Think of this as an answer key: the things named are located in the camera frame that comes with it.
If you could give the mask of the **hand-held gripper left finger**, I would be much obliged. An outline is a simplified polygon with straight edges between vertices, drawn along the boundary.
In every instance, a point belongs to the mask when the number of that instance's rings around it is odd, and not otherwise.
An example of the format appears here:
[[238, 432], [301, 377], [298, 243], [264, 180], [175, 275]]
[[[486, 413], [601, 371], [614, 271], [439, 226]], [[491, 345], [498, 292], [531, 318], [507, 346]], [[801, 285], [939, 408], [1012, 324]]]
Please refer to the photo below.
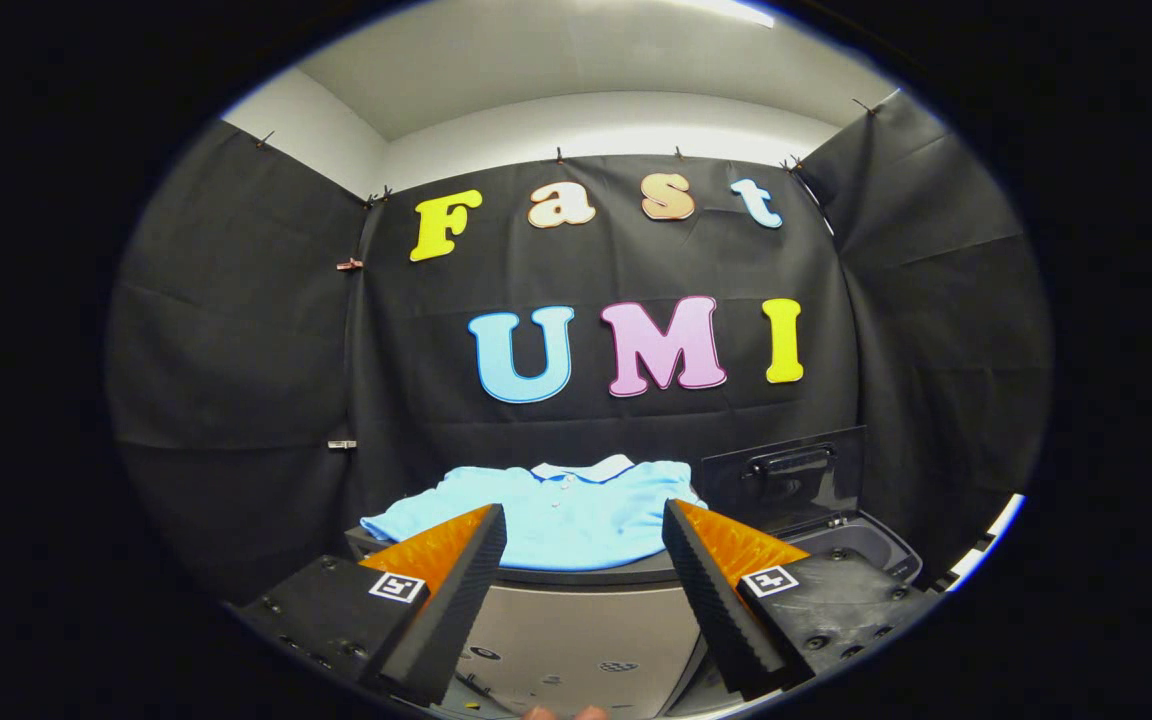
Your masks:
[[507, 544], [488, 503], [362, 560], [325, 555], [238, 606], [238, 623], [378, 700], [444, 702]]

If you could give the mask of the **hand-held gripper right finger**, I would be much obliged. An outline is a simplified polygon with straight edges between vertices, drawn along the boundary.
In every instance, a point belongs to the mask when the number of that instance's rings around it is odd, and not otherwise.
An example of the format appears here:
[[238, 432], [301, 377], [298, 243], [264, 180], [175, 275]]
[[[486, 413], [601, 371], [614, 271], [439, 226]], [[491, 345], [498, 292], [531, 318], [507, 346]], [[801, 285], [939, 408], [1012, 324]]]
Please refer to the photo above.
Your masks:
[[858, 551], [801, 550], [677, 498], [664, 505], [662, 539], [710, 660], [744, 700], [841, 670], [935, 602]]

